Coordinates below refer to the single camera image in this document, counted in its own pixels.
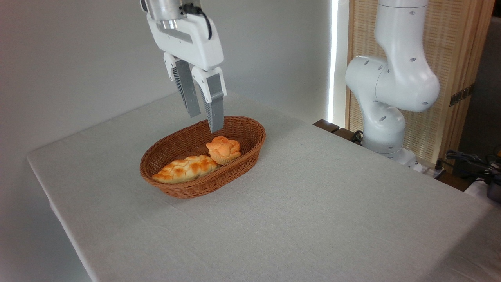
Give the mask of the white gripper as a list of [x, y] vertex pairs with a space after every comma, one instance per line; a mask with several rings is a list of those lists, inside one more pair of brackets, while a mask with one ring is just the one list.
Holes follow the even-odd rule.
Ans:
[[218, 31], [210, 20], [212, 36], [204, 16], [185, 14], [177, 19], [176, 29], [163, 29], [150, 14], [147, 21], [163, 59], [168, 76], [175, 82], [190, 118], [200, 112], [195, 82], [199, 85], [211, 133], [224, 127], [223, 98], [227, 96], [222, 69], [224, 54]]

